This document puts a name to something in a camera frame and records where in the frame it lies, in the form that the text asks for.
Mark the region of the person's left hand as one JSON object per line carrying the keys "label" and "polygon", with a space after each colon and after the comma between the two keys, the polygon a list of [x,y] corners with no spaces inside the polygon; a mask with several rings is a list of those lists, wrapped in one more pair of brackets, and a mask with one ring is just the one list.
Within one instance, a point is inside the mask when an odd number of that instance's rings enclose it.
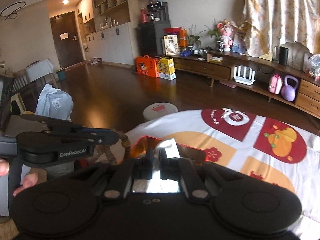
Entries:
{"label": "person's left hand", "polygon": [[41,168],[27,167],[27,173],[23,173],[21,163],[1,159],[1,177],[8,178],[8,197],[15,197],[23,190],[47,181],[47,172]]}

